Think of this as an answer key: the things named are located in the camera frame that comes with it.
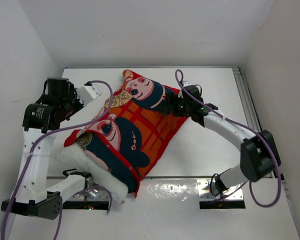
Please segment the red pink patterned pillowcase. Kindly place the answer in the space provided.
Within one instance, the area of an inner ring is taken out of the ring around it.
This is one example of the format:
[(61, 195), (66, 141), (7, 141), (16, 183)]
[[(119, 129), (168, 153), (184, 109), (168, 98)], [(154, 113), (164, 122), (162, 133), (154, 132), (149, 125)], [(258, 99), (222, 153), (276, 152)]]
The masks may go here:
[(94, 117), (94, 123), (74, 130), (63, 148), (78, 144), (98, 158), (109, 172), (136, 194), (141, 180), (151, 171), (185, 117), (162, 115), (167, 93), (179, 90), (126, 69), (123, 84)]

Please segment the white pillow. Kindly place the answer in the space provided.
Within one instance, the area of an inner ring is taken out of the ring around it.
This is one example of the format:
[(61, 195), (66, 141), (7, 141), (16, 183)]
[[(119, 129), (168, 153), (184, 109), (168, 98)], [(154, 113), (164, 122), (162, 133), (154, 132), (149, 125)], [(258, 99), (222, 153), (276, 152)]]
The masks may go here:
[(125, 202), (128, 187), (109, 172), (109, 168), (102, 160), (89, 156), (77, 143), (62, 148), (57, 153), (56, 159), (81, 172), (91, 174), (93, 181), (106, 188), (117, 203)]

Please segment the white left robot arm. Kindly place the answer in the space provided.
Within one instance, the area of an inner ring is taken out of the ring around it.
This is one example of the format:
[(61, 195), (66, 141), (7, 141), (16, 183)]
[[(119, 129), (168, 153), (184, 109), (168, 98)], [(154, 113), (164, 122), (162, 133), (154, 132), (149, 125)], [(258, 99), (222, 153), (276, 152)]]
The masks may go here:
[(42, 95), (23, 118), (23, 154), (18, 181), (1, 210), (24, 216), (55, 219), (62, 204), (85, 191), (91, 177), (111, 199), (123, 203), (136, 194), (141, 180), (156, 165), (185, 119), (165, 107), (166, 97), (179, 91), (125, 71), (121, 88), (112, 91), (99, 114), (73, 126), (59, 159), (75, 173), (47, 187), (49, 158), (60, 124), (100, 95), (92, 81), (76, 88), (66, 78), (50, 77)]

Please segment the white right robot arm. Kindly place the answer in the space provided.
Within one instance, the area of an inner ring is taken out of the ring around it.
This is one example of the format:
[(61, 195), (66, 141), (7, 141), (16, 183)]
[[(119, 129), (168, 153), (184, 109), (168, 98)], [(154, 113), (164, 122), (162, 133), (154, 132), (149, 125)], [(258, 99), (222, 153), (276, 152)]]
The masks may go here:
[(281, 159), (273, 135), (257, 132), (236, 122), (211, 103), (204, 103), (196, 85), (188, 85), (179, 93), (170, 93), (167, 102), (176, 117), (189, 117), (229, 141), (239, 152), (239, 164), (211, 180), (210, 191), (221, 196), (229, 188), (245, 182), (255, 183), (272, 171), (278, 171)]

